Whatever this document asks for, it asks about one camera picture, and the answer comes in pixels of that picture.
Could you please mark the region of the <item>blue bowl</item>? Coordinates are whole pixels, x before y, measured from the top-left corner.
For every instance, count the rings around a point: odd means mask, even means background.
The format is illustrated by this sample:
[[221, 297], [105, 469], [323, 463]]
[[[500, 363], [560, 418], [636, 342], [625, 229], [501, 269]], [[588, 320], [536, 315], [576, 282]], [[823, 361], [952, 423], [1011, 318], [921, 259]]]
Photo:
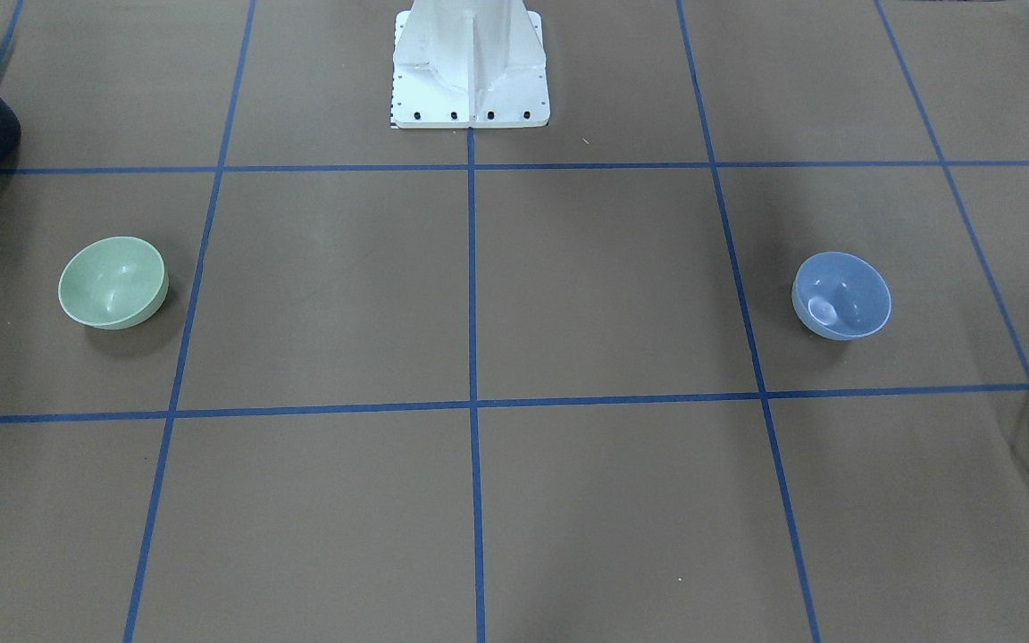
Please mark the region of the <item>blue bowl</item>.
[[844, 252], [809, 256], [792, 282], [791, 303], [801, 324], [818, 337], [868, 338], [889, 324], [889, 284], [870, 262]]

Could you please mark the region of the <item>green bowl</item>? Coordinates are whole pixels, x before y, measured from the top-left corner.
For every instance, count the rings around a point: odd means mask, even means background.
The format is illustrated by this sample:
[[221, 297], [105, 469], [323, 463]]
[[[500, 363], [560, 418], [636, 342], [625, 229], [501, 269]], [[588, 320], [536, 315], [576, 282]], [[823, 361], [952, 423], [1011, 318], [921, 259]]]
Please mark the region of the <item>green bowl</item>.
[[159, 249], [142, 238], [99, 239], [65, 265], [57, 298], [70, 319], [95, 330], [126, 330], [158, 313], [169, 276]]

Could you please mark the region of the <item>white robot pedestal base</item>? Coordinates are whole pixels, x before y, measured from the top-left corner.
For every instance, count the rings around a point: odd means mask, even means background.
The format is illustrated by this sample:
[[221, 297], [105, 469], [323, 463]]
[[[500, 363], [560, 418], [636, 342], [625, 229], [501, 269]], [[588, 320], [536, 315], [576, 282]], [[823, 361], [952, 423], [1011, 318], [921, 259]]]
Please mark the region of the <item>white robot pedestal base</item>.
[[392, 127], [548, 126], [543, 21], [523, 1], [415, 1], [393, 37]]

